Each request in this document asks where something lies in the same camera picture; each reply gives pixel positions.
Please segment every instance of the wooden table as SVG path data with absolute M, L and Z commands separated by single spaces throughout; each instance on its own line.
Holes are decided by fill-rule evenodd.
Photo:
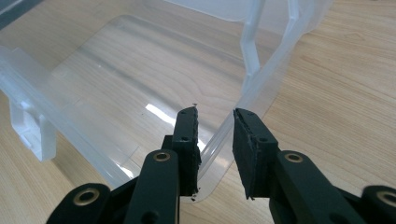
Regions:
M 110 19 L 122 0 L 46 0 L 0 31 L 52 70 Z M 335 0 L 295 47 L 263 120 L 281 148 L 309 156 L 335 186 L 361 194 L 396 188 L 396 2 Z M 57 157 L 39 162 L 9 123 L 0 94 L 0 222 L 43 223 L 74 187 L 106 181 L 61 135 Z M 182 204 L 181 223 L 271 223 L 268 201 L 247 201 L 235 164 L 204 201 Z

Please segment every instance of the clear plastic container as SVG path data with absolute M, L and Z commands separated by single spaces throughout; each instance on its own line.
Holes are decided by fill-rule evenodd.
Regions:
M 194 198 L 209 195 L 233 162 L 233 109 L 266 112 L 293 46 L 332 1 L 193 2 L 135 0 L 131 15 L 51 72 L 20 49 L 0 48 L 0 88 L 22 142 L 51 159 L 59 130 L 117 187 L 173 133 L 177 112 L 196 105 L 203 163 Z

